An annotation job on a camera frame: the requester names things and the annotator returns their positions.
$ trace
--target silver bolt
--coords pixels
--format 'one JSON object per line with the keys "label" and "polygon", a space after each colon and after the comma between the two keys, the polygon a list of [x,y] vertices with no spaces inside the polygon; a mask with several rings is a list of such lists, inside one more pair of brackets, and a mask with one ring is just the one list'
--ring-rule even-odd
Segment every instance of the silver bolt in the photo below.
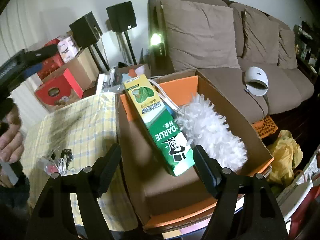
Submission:
{"label": "silver bolt", "polygon": [[83,172],[85,173],[89,173],[90,171],[92,171],[92,168],[90,166],[87,166],[83,169]]}
{"label": "silver bolt", "polygon": [[230,170],[229,168],[223,168],[223,169],[222,169],[222,172],[223,172],[224,174],[230,174],[230,173],[231,173],[231,170]]}
{"label": "silver bolt", "polygon": [[51,178],[56,179],[57,177],[59,177],[59,173],[55,172],[51,174]]}
{"label": "silver bolt", "polygon": [[263,175],[262,175],[261,173],[257,173],[257,174],[256,174],[256,178],[257,178],[257,179],[263,179]]}

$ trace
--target mint leaf picture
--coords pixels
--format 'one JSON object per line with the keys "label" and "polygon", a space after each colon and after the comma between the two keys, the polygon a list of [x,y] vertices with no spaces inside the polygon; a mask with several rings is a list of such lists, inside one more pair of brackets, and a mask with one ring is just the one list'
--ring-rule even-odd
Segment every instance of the mint leaf picture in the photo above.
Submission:
{"label": "mint leaf picture", "polygon": [[132,91],[132,94],[135,96],[137,103],[144,102],[147,98],[153,97],[154,92],[148,87],[140,87]]}

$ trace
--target yellow plastic bag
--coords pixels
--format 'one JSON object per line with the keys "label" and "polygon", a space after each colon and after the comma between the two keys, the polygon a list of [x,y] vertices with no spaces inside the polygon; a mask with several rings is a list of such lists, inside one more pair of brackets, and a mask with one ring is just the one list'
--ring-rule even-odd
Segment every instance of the yellow plastic bag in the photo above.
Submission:
{"label": "yellow plastic bag", "polygon": [[299,144],[292,138],[287,130],[281,130],[277,140],[268,146],[268,150],[275,158],[271,163],[272,172],[269,181],[289,186],[294,179],[295,169],[302,159],[302,151]]}

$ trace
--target red gift box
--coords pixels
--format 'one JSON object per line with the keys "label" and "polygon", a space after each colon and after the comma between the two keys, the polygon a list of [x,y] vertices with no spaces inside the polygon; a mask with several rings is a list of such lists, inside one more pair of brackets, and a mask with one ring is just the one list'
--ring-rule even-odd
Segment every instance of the red gift box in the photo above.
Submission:
{"label": "red gift box", "polygon": [[[58,44],[59,42],[59,39],[53,39],[49,41],[47,44],[45,44],[45,46]],[[39,72],[37,72],[37,74],[40,77],[40,79],[44,79],[46,76],[50,75],[53,71],[57,70],[63,65],[63,59],[60,56],[60,54],[57,53],[53,57],[50,57],[42,62],[42,69]]]}
{"label": "red gift box", "polygon": [[70,70],[66,69],[62,75],[41,85],[35,94],[47,109],[55,111],[80,100],[83,96],[83,90]]}

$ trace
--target sofa seat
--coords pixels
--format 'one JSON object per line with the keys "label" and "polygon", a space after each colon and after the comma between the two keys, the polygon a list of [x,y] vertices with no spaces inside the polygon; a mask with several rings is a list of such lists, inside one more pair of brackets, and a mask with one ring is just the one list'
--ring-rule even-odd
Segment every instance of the sofa seat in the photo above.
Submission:
{"label": "sofa seat", "polygon": [[[241,69],[210,68],[198,70],[238,109],[249,123],[257,122],[263,118],[261,108],[244,91],[243,71]],[[254,98],[267,114],[268,107],[263,97],[254,96]]]}
{"label": "sofa seat", "polygon": [[289,111],[301,104],[302,97],[299,90],[277,64],[255,63],[240,58],[238,58],[238,62],[244,72],[249,67],[256,66],[267,74],[269,83],[267,92],[269,114],[279,114]]}
{"label": "sofa seat", "polygon": [[284,73],[291,79],[299,90],[302,101],[307,100],[313,95],[315,88],[308,78],[297,68],[283,69]]}

